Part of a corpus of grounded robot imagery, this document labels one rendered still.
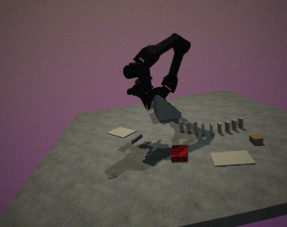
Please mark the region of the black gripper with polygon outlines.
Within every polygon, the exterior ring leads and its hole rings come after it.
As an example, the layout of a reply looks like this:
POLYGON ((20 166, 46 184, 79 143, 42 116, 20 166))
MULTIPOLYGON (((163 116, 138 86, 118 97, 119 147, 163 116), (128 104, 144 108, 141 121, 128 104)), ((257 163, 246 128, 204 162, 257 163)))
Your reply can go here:
MULTIPOLYGON (((141 79, 144 79, 144 81, 146 82, 148 90, 144 91, 141 95, 137 95, 136 97, 139 97, 142 100, 145 108, 146 108, 146 105, 147 105, 147 108, 150 109, 151 103, 152 103, 152 100, 153 100, 154 96, 155 95, 165 94, 166 93, 166 88, 165 87, 153 88, 153 86, 151 85, 151 79, 152 79, 151 75, 138 77, 137 80, 139 81, 139 83, 141 82, 141 79)), ((127 95, 132 95, 131 88, 129 88, 127 90, 127 95)))

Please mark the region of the beige flat board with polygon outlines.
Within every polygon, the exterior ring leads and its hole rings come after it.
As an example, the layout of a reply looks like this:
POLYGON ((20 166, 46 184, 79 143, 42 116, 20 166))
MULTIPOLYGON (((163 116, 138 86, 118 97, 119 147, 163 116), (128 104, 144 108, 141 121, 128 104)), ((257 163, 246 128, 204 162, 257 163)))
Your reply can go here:
POLYGON ((247 150, 209 153, 214 167, 256 164, 247 150))

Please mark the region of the beige flat square plate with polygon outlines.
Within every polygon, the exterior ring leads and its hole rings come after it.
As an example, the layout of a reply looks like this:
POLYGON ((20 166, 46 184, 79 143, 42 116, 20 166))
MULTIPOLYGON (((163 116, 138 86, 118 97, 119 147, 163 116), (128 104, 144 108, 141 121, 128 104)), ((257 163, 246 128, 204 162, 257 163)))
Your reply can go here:
POLYGON ((132 129, 126 129, 126 128, 123 128, 123 127, 118 127, 114 130, 111 130, 109 132, 107 132, 108 134, 110 135, 114 135, 116 137, 121 137, 121 138, 125 138, 133 133, 135 133, 136 130, 132 130, 132 129))

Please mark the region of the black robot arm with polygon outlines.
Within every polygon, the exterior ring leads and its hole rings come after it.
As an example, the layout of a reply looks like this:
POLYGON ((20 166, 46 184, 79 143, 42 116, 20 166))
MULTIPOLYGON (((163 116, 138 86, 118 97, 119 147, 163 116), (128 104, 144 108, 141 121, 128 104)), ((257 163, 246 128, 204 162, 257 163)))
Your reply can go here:
MULTIPOLYGON (((182 58, 189 51, 189 48, 189 41, 185 40, 177 33, 173 33, 171 37, 168 37, 157 45, 149 45, 142 48, 134 57, 135 62, 131 62, 129 65, 124 67, 124 77, 126 79, 132 79, 140 76, 150 75, 150 67, 159 60, 159 57, 164 52, 168 52, 169 50, 173 49, 174 58, 170 66, 169 74, 164 77, 161 83, 166 88, 166 93, 161 94, 160 97, 165 99, 170 92, 174 93, 176 90, 178 85, 178 70, 180 68, 182 58), (140 58, 144 61, 142 61, 140 58), (167 87, 169 87, 171 90, 167 87)), ((133 96, 141 95, 146 90, 148 90, 148 87, 144 79, 141 79, 140 83, 138 83, 138 80, 136 80, 135 85, 131 88, 133 96)))

